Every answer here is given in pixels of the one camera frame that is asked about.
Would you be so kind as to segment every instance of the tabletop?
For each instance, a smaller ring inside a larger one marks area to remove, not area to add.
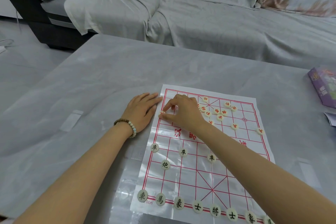
[[[276,164],[336,202],[336,131],[323,114],[334,109],[321,104],[307,72],[96,35],[0,116],[0,213],[19,216],[134,95],[160,92],[162,84],[256,98]],[[82,116],[62,131],[74,110]],[[129,210],[149,132],[122,147],[85,223],[171,223]]]

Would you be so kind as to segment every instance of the right arm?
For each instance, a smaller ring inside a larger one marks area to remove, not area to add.
[[[161,114],[200,138],[276,223],[334,223],[336,205],[274,163],[207,123],[195,98],[176,95],[164,107],[178,106],[177,115]]]

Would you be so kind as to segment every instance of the person's left hand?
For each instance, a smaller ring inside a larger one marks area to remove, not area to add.
[[[162,97],[157,98],[158,93],[144,93],[135,96],[127,105],[122,119],[129,120],[139,133],[143,130],[151,120],[156,110],[156,103],[162,100]]]

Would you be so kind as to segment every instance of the couch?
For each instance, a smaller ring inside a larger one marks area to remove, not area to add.
[[[11,0],[51,48],[77,49],[102,33],[307,69],[336,65],[333,13],[307,16],[301,4],[271,1]]]

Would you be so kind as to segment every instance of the person's right hand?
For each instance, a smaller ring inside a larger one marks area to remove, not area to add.
[[[195,133],[202,124],[206,123],[197,107],[197,100],[195,98],[176,94],[173,99],[168,101],[163,108],[163,111],[166,112],[169,108],[174,109],[176,105],[178,106],[176,115],[162,113],[159,115],[159,118],[166,121],[172,121],[179,127],[191,133]]]

